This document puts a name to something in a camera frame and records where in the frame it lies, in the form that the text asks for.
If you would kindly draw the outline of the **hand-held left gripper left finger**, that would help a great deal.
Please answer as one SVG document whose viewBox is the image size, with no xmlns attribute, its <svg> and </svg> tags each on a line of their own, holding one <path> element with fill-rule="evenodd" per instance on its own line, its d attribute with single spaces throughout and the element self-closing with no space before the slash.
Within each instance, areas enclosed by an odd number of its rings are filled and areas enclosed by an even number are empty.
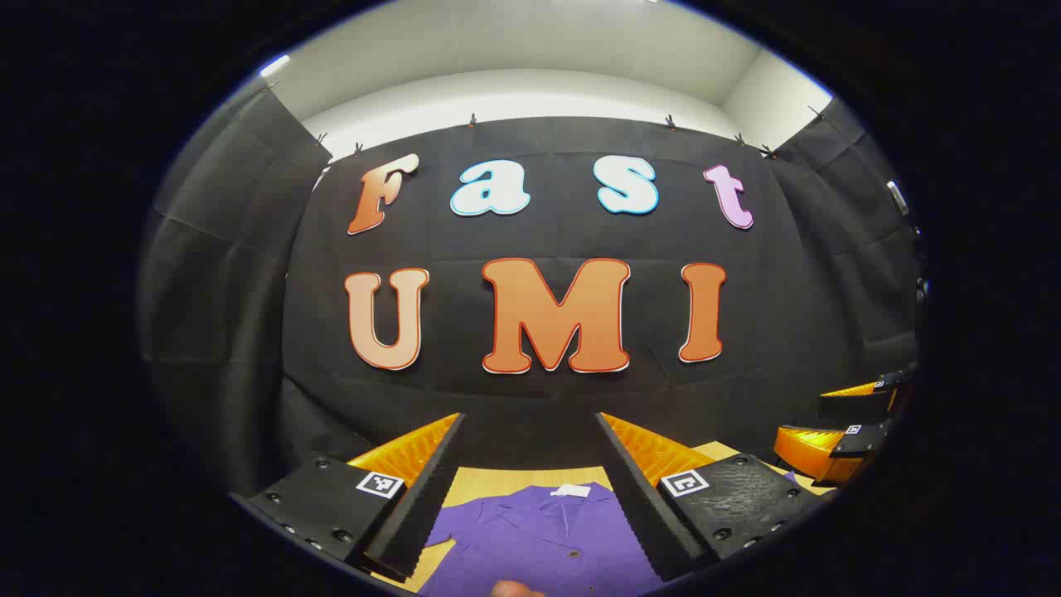
<svg viewBox="0 0 1061 597">
<path fill-rule="evenodd" d="M 317 456 L 236 505 L 344 570 L 406 581 L 458 471 L 463 412 L 355 458 Z"/>
</svg>

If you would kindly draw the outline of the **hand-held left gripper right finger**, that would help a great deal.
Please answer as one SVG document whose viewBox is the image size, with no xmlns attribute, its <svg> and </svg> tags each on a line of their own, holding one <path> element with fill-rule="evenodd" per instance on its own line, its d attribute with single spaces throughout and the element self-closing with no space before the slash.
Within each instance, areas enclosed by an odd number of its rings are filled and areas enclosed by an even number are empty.
<svg viewBox="0 0 1061 597">
<path fill-rule="evenodd" d="M 752 454 L 712 459 L 607 412 L 594 420 L 615 497 L 663 580 L 768 544 L 827 503 Z"/>
</svg>

